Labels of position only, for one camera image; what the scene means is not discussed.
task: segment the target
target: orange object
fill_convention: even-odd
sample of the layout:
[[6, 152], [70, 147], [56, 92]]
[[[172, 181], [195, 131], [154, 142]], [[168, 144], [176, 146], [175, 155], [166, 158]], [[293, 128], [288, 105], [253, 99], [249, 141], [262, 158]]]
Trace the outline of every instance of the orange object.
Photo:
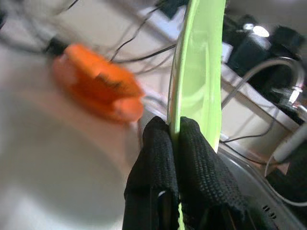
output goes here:
[[56, 81], [72, 98], [96, 114], [119, 122], [142, 116], [144, 93], [133, 74], [83, 45], [68, 46], [52, 68]]

